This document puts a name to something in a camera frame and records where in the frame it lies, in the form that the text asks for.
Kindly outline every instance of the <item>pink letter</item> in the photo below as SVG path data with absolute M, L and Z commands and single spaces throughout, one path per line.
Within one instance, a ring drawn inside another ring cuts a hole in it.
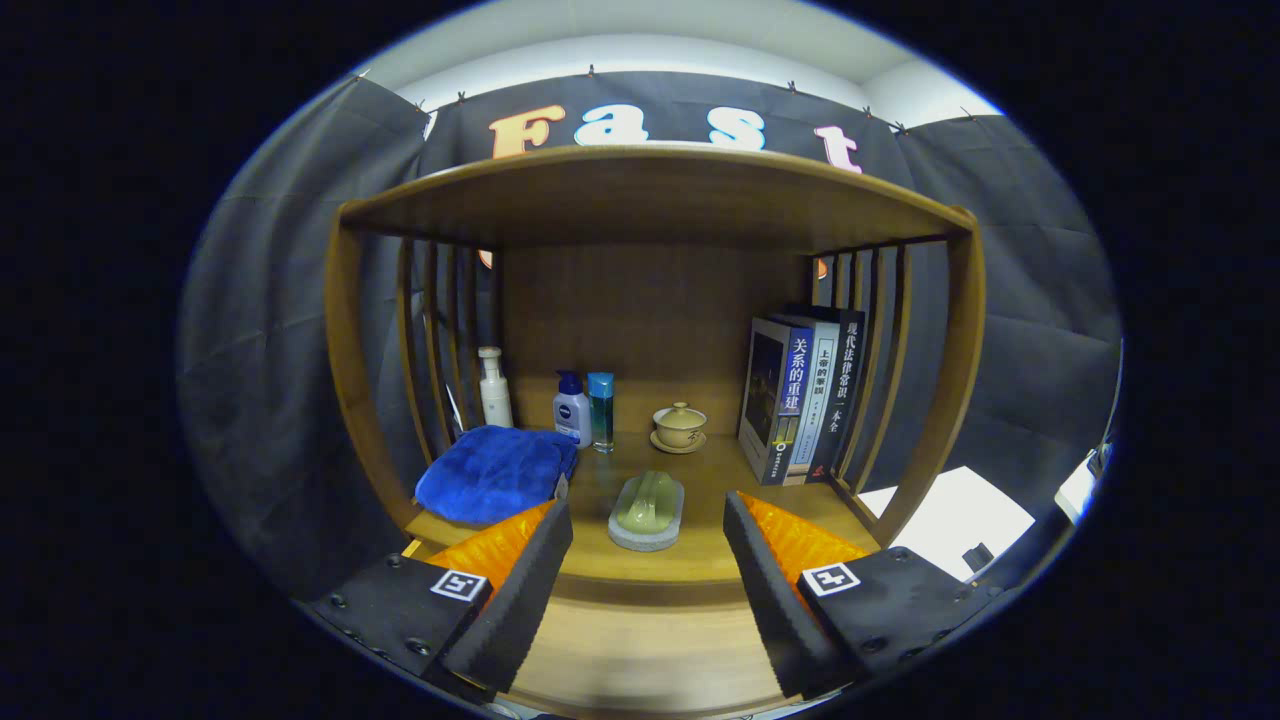
M 858 143 L 845 137 L 845 131 L 831 126 L 814 128 L 813 133 L 822 138 L 822 145 L 827 149 L 828 163 L 855 173 L 863 172 L 861 167 L 849 160 L 849 151 L 858 150 Z

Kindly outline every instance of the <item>white letter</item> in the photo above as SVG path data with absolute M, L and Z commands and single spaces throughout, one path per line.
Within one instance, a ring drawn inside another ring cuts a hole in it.
M 585 126 L 573 140 L 579 145 L 626 145 L 649 140 L 644 129 L 644 110 L 635 105 L 602 105 L 582 113 Z
M 813 133 L 822 138 L 822 145 L 827 149 L 828 163 L 855 173 L 863 172 L 861 167 L 849 160 L 849 151 L 858 150 L 858 143 L 845 137 L 845 131 L 831 126 L 814 128 Z
M 712 145 L 739 147 L 742 150 L 762 150 L 764 147 L 764 118 L 751 110 L 740 108 L 713 108 L 707 113 L 707 122 L 716 129 L 710 132 Z

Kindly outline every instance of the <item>white pump bottle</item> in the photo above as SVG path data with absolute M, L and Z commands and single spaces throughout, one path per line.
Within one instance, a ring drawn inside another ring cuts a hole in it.
M 480 379 L 480 400 L 484 404 L 484 421 L 486 425 L 509 428 L 511 425 L 511 396 L 507 395 L 507 378 L 502 377 L 498 368 L 498 357 L 502 350 L 485 346 L 479 350 L 480 359 L 484 360 L 484 378 Z

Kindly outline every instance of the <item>saucer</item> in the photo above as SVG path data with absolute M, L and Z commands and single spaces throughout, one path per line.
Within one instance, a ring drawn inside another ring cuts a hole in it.
M 701 450 L 701 447 L 707 445 L 707 433 L 698 433 L 698 439 L 695 439 L 694 445 L 690 445 L 689 447 L 668 447 L 663 445 L 662 441 L 658 439 L 658 430 L 649 433 L 649 442 L 663 452 L 669 452 L 672 455 L 689 455 L 690 452 Z

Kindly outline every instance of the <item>wooden floor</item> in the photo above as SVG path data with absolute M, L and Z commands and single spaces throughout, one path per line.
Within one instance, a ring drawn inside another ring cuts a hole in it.
M 509 697 L 572 717 L 740 717 L 780 707 L 768 656 L 722 530 L 724 492 L 741 489 L 879 550 L 824 484 L 760 487 L 737 438 L 713 436 L 668 455 L 645 434 L 620 434 L 612 455 L 581 451 L 570 480 L 573 543 Z M 685 486 L 680 539 L 650 553 L 609 539 L 622 483 L 646 469 Z M 410 527 L 426 559 L 477 527 L 422 512 Z

